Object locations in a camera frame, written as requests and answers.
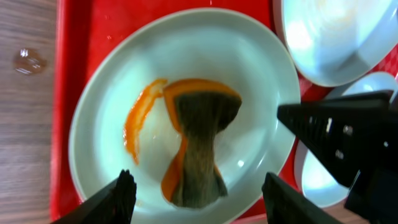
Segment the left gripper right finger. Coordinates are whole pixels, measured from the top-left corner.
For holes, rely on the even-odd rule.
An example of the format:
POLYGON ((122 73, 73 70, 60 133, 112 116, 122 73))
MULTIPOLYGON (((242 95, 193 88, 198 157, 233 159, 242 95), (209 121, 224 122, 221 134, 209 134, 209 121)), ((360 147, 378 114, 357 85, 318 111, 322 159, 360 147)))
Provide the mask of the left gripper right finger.
POLYGON ((341 224, 274 173, 266 174, 262 193, 268 224, 341 224))

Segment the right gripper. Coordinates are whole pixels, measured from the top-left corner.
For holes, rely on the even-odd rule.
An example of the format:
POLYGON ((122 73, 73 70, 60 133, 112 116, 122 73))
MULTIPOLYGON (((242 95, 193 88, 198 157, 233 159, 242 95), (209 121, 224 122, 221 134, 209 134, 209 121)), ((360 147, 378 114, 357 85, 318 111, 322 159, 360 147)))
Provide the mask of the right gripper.
POLYGON ((392 91, 280 105, 277 118, 341 185, 345 209, 397 224, 397 109, 392 91))

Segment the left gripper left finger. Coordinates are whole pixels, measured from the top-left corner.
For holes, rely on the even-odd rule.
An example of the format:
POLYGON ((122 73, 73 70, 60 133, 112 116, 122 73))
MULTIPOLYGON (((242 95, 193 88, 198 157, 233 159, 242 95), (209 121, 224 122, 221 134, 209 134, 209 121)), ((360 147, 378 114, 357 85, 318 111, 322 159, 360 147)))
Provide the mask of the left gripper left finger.
POLYGON ((136 192, 134 176, 122 170, 118 178, 52 224, 130 224, 136 192))

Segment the white plate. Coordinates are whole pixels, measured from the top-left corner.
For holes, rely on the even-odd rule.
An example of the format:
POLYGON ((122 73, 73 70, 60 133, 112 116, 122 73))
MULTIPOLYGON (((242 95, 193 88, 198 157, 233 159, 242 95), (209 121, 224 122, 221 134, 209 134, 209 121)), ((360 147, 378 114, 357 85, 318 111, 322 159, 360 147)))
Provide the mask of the white plate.
MULTIPOLYGON (((379 90, 397 93, 397 81, 390 73, 370 73, 355 82, 333 89, 324 99, 379 90)), ((298 142, 295 153, 294 175, 298 189, 320 208, 340 203, 348 195, 349 188, 340 185, 302 141, 298 142)))
POLYGON ((277 35, 316 85, 357 80, 397 45, 397 0, 273 0, 272 6, 277 35))
POLYGON ((266 174, 281 171, 295 138, 277 119, 277 108, 299 101, 290 55, 258 21, 211 8, 163 17, 121 42, 86 85, 68 144, 76 191, 86 200, 127 169, 137 184, 133 223, 231 222, 261 198, 266 174), (124 147, 129 110, 159 78, 214 80, 243 99, 237 117, 215 139, 228 196, 201 210, 174 207, 162 195, 161 180, 181 143, 163 99, 144 121, 137 159, 124 147))

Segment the orange green sponge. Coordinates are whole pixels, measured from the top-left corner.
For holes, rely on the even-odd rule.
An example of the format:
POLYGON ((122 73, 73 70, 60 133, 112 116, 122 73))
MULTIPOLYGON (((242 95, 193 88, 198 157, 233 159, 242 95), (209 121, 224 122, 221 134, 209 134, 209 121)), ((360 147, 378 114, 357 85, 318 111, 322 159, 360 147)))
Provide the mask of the orange green sponge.
POLYGON ((237 116, 241 95, 197 78, 173 82, 163 94, 172 126, 182 137, 162 179, 163 196, 176 207, 205 208, 228 194, 215 164, 215 137, 237 116))

